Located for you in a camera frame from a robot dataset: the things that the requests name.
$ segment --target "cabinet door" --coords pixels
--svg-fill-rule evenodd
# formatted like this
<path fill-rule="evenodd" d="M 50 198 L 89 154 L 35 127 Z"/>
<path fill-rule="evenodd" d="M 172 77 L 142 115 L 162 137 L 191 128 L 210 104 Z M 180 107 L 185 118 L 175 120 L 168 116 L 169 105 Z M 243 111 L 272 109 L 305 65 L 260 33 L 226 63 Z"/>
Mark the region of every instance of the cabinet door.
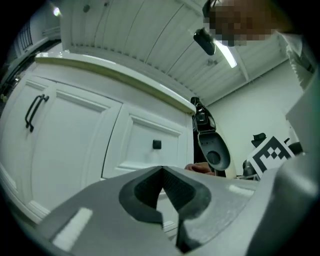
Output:
<path fill-rule="evenodd" d="M 22 208 L 25 199 L 23 182 L 27 166 L 24 159 L 26 151 L 31 150 L 31 147 L 26 147 L 31 133 L 29 128 L 26 128 L 25 116 L 37 96 L 48 95 L 55 90 L 55 83 L 43 81 L 44 79 L 26 75 L 14 89 L 13 98 L 9 98 L 0 122 L 0 177 L 6 193 L 19 208 Z M 47 102 L 39 105 L 32 120 L 35 127 L 33 134 L 38 132 L 41 115 L 52 101 L 53 99 L 49 98 Z M 31 109 L 28 120 L 38 102 L 39 100 Z"/>
<path fill-rule="evenodd" d="M 161 149 L 153 149 L 153 140 Z M 187 164 L 187 128 L 140 108 L 124 104 L 121 108 L 105 156 L 103 177 L 151 166 Z"/>
<path fill-rule="evenodd" d="M 121 103 L 65 84 L 46 113 L 30 161 L 27 207 L 40 218 L 100 180 Z"/>

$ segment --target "gray plastic surface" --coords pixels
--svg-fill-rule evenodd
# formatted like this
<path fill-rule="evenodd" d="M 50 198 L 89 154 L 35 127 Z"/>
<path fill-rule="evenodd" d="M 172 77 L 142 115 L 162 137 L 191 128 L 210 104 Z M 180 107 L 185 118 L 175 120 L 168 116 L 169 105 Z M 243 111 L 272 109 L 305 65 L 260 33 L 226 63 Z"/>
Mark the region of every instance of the gray plastic surface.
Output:
<path fill-rule="evenodd" d="M 178 237 L 197 244 L 186 254 L 253 256 L 276 252 L 296 232 L 313 206 L 319 203 L 319 155 L 314 153 L 291 158 L 279 170 L 265 171 L 260 182 L 228 180 L 176 167 L 168 168 L 172 174 L 201 183 L 211 193 L 207 207 L 200 214 L 190 215 L 183 221 L 183 230 Z M 119 202 L 122 187 L 151 170 L 154 168 L 131 172 L 85 188 L 53 210 L 37 230 L 52 241 L 77 210 L 85 207 L 93 214 L 70 251 L 74 256 L 182 255 L 160 224 L 137 221 Z"/>

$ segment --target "cabinet drawer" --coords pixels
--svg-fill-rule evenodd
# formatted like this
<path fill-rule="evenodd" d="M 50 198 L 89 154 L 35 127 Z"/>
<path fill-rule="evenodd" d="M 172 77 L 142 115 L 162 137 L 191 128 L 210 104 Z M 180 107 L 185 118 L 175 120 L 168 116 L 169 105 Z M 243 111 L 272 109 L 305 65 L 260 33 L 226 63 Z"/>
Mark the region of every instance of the cabinet drawer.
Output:
<path fill-rule="evenodd" d="M 161 149 L 153 142 L 161 141 Z M 103 167 L 112 178 L 151 166 L 187 164 L 187 128 L 137 107 L 123 105 L 116 120 Z"/>

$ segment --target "white countertop edge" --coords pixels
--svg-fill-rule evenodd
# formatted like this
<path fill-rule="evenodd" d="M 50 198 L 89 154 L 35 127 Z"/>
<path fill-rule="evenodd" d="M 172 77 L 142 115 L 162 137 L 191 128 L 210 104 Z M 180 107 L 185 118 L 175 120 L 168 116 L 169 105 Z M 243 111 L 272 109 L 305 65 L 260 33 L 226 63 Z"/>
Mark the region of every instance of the white countertop edge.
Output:
<path fill-rule="evenodd" d="M 175 107 L 178 107 L 180 110 L 182 110 L 190 115 L 194 115 L 196 113 L 195 106 L 193 104 L 191 104 L 189 101 L 187 101 L 185 98 L 183 98 L 182 96 L 177 94 L 176 92 L 172 91 L 171 89 L 167 88 L 166 86 L 156 82 L 155 80 L 153 80 L 153 79 L 151 79 L 151 78 L 149 78 L 149 77 L 147 77 L 137 71 L 134 71 L 134 70 L 132 70 L 128 67 L 125 67 L 123 65 L 117 64 L 113 61 L 94 57 L 94 56 L 84 55 L 84 54 L 69 53 L 67 51 L 62 51 L 59 53 L 41 52 L 41 53 L 38 53 L 35 57 L 35 61 L 39 62 L 39 63 L 45 63 L 46 59 L 47 60 L 49 60 L 49 59 L 72 60 L 72 61 L 77 61 L 77 62 L 85 62 L 85 63 L 98 65 L 98 66 L 104 67 L 109 70 L 113 70 L 118 73 L 122 73 L 128 77 L 134 78 L 134 79 L 142 82 L 145 85 L 148 85 L 156 92 L 161 92 L 162 94 L 167 95 L 168 97 L 170 97 L 171 99 L 176 101 L 177 104 L 175 103 L 174 105 L 175 105 Z M 167 103 L 173 105 L 172 100 L 168 100 Z"/>

